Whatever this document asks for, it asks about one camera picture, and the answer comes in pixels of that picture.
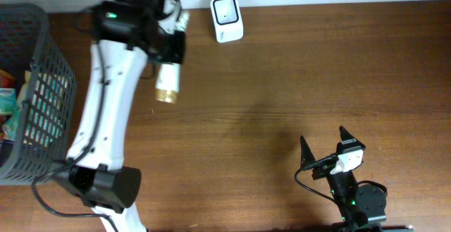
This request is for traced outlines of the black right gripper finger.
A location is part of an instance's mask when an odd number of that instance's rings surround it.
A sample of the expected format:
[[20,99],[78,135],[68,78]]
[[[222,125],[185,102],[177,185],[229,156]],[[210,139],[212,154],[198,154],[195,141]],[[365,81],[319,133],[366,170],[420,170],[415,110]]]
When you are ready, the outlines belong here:
[[340,131],[340,139],[342,142],[348,141],[348,140],[353,140],[353,141],[356,140],[355,137],[352,134],[350,134],[349,131],[344,126],[340,126],[339,131]]
[[300,147],[301,147],[301,160],[300,168],[305,169],[311,164],[313,164],[316,159],[311,152],[309,145],[303,135],[300,136]]

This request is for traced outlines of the white Pantene tube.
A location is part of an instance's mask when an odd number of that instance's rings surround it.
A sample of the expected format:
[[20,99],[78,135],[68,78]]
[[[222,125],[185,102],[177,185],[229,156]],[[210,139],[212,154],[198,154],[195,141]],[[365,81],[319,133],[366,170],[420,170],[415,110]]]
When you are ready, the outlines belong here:
[[175,22],[171,35],[171,50],[169,59],[160,64],[156,80],[156,100],[175,104],[180,92],[180,69],[183,64],[186,48],[186,29],[190,20],[190,12],[182,10],[179,19]]

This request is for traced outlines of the large cream wipes bag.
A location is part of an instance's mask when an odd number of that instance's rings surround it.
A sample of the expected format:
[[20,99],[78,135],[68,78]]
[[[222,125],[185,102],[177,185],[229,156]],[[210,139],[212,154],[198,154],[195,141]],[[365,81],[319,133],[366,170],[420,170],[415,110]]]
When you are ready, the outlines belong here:
[[33,94],[32,105],[35,106],[35,109],[30,110],[29,119],[40,129],[27,126],[25,136],[38,144],[49,147],[56,138],[62,135],[61,119],[57,118],[52,107],[62,108],[61,98],[65,94],[67,85],[68,81],[62,75],[38,74],[35,91],[38,91],[42,98]]

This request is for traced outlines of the San Remo spaghetti pack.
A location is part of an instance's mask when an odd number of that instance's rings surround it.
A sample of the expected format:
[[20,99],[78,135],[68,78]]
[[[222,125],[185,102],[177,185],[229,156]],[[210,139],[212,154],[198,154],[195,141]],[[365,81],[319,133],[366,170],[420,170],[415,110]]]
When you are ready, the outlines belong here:
[[10,73],[0,70],[0,88],[14,88],[16,77]]

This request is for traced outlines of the Kleenex tissue pack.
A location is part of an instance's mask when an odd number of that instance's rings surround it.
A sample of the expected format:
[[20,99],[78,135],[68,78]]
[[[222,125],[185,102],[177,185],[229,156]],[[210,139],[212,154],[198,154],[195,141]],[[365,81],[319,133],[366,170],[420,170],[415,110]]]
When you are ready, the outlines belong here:
[[15,140],[18,129],[20,110],[15,111],[11,117],[2,125],[5,140]]
[[0,114],[8,116],[17,110],[16,89],[1,88],[0,89]]

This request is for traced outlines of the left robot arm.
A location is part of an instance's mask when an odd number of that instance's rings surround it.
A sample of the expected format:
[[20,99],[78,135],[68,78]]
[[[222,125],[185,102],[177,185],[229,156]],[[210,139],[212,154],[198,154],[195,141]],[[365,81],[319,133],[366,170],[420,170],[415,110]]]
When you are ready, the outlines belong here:
[[107,231],[144,231],[136,199],[142,174],[124,164],[125,132],[147,65],[156,99],[175,103],[190,14],[181,0],[112,0],[90,8],[89,87],[77,135],[65,159],[44,177],[90,208]]

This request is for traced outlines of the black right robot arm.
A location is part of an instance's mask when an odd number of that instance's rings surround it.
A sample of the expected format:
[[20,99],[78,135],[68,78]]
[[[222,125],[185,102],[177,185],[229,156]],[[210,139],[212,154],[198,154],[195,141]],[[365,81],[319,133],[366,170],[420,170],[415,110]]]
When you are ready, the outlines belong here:
[[[342,221],[333,224],[332,231],[382,231],[381,223],[387,219],[388,189],[374,181],[356,180],[353,171],[364,163],[366,146],[344,126],[339,131],[341,141],[335,152],[322,159],[316,159],[304,136],[300,137],[301,158],[294,174],[295,182],[338,207]],[[304,171],[311,171],[314,180],[325,178],[330,195],[301,183],[298,175]]]

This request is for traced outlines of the white barcode scanner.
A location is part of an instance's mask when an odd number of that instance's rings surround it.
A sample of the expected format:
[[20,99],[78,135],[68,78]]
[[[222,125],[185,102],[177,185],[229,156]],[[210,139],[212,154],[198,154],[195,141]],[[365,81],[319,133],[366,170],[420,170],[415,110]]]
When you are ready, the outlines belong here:
[[210,9],[218,43],[243,38],[244,25],[238,0],[211,0]]

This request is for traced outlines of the grey plastic mesh basket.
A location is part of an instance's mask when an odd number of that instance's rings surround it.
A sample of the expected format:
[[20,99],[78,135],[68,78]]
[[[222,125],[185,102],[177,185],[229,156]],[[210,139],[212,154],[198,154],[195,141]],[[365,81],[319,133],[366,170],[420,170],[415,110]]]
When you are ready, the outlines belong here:
[[29,185],[64,159],[77,92],[75,74],[34,4],[1,5],[1,69],[27,85],[11,140],[1,143],[1,184]]

